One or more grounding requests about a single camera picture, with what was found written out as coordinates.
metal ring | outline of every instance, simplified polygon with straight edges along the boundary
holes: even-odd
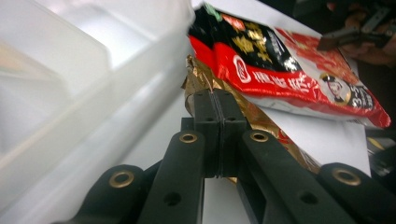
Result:
[[[266,142],[269,139],[264,133],[251,133],[250,138],[256,142]]]
[[[193,133],[184,133],[178,139],[184,143],[193,143],[198,139],[198,137]]]
[[[346,169],[335,168],[332,170],[332,176],[341,183],[349,186],[358,186],[361,184],[361,178]]]
[[[119,181],[117,178],[123,175],[125,175],[126,178]],[[108,180],[108,184],[115,189],[121,189],[129,186],[133,181],[134,181],[134,173],[127,170],[121,170],[121,171],[117,171],[110,177],[110,179]]]

red snack bag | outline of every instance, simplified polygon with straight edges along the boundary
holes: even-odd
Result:
[[[390,117],[341,53],[319,39],[247,21],[206,4],[195,11],[196,57],[252,103],[325,119],[388,127]]]

crumpled foil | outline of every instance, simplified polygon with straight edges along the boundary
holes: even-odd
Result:
[[[193,114],[193,96],[202,90],[222,89],[230,92],[254,130],[262,130],[273,135],[306,170],[317,174],[320,166],[318,163],[298,148],[294,142],[257,106],[249,102],[225,81],[214,76],[212,70],[198,59],[187,57],[188,74],[182,88],[185,90],[185,105],[187,111]]]

